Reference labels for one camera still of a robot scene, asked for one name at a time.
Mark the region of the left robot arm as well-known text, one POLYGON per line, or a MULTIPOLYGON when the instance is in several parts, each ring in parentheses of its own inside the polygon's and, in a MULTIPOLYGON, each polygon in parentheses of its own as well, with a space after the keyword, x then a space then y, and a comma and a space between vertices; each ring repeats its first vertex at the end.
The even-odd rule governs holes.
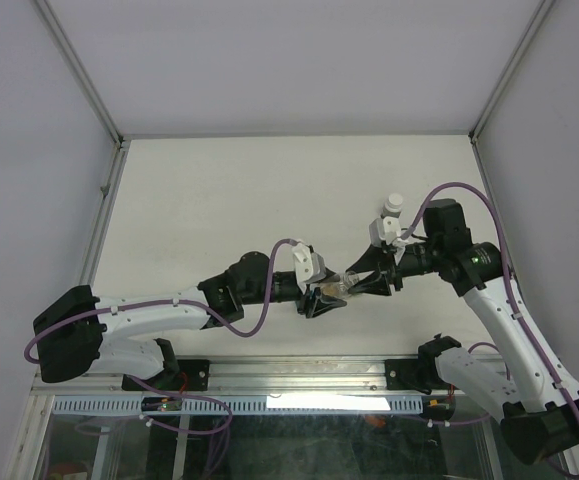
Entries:
POLYGON ((37 360, 48 384, 101 373, 170 387, 179 366, 164 331, 223 327, 243 319, 248 305, 267 310, 272 303, 292 303, 306 318, 345 306, 356 273, 331 271, 303 244, 292 255, 292 270, 271 271, 267 255, 248 252, 223 273, 169 295, 103 298, 88 285, 72 287, 34 319, 25 357, 37 360))

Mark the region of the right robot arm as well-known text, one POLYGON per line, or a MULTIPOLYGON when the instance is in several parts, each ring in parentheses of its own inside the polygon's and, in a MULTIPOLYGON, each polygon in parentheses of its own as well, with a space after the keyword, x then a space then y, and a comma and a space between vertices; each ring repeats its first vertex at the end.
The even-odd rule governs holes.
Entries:
POLYGON ((409 242, 398 212, 385 211, 369 226, 370 246, 351 271, 363 274, 354 294, 389 296, 404 279, 436 273, 484 325, 510 375, 485 366, 460 342, 436 335, 418 348, 414 364, 397 371, 401 383, 428 394, 443 385, 466 393, 501 428, 526 465, 579 445, 579 382, 568 372, 503 275, 495 245, 474 243, 462 206, 432 201, 424 210, 425 240, 409 242))

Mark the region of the clear pill jar gold lid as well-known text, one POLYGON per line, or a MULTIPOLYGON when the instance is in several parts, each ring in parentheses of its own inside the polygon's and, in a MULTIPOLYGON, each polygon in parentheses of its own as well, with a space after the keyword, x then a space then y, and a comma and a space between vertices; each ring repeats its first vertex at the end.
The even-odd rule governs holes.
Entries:
POLYGON ((353 288, 360 281, 360 277, 353 271, 335 274, 319 284, 323 296, 338 300, 347 300, 355 295, 353 288))

